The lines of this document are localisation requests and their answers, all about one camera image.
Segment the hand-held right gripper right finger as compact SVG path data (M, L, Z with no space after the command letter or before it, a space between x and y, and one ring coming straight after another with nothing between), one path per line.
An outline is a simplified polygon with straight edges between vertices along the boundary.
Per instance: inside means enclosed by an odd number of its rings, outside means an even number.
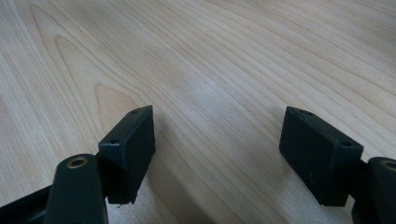
M289 106L279 149L320 204L346 204L349 178L361 160L361 144L317 115Z

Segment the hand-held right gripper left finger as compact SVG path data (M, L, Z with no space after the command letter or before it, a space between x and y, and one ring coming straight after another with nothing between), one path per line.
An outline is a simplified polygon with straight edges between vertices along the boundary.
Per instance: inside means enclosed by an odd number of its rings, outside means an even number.
M134 203L155 153L153 108L128 112L99 142L97 154L109 203Z

